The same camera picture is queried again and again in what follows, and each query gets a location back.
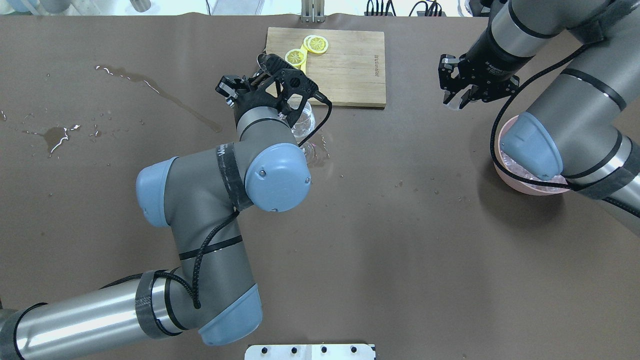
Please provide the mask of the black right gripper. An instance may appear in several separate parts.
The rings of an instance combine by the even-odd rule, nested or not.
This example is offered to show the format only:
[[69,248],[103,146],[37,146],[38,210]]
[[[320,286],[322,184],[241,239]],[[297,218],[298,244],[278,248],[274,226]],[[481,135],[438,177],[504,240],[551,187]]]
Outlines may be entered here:
[[[457,68],[459,77],[453,75]],[[438,78],[439,88],[444,91],[443,104],[460,97],[462,110],[476,101],[488,103],[514,95],[520,86],[515,75],[520,68],[520,57],[486,44],[471,48],[461,58],[442,54],[438,62]]]

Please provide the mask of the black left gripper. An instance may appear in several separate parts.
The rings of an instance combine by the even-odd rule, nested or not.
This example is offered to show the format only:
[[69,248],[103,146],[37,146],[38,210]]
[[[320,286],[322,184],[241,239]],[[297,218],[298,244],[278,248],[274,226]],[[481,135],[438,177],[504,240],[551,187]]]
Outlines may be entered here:
[[261,85],[270,86],[274,80],[270,75],[259,75],[254,77],[239,77],[237,75],[223,75],[215,86],[215,91],[225,98],[229,107],[233,107],[235,123],[240,123],[244,114],[252,109],[268,107],[275,109],[277,114],[282,113],[288,116],[291,107],[285,100],[269,94]]

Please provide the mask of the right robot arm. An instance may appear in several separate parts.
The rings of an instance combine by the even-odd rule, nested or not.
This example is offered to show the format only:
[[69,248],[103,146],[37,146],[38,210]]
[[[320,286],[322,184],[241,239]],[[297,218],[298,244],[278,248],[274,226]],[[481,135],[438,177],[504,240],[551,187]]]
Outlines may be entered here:
[[562,72],[502,136],[501,150],[550,186],[608,203],[611,215],[639,234],[639,145],[613,121],[639,97],[637,0],[485,0],[487,28],[470,49],[438,62],[444,104],[513,101],[526,88],[517,72],[563,32],[580,47],[540,71]]

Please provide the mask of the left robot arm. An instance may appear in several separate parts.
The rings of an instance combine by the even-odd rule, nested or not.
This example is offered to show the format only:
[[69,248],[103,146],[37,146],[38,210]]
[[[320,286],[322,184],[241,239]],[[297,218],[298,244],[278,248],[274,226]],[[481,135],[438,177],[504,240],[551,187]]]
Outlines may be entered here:
[[252,206],[285,212],[306,198],[311,174],[291,128],[309,98],[329,101],[293,69],[225,75],[215,91],[234,108],[238,141],[148,166],[135,183],[146,220],[171,228],[180,266],[2,310],[3,360],[68,360],[191,329],[224,346],[258,328],[262,303],[237,217]]

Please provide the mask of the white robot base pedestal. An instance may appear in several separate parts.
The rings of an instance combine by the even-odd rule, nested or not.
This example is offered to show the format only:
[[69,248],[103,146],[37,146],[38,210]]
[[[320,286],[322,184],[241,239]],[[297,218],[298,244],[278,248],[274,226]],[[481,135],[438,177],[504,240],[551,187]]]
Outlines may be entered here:
[[374,345],[365,343],[254,344],[245,360],[376,360]]

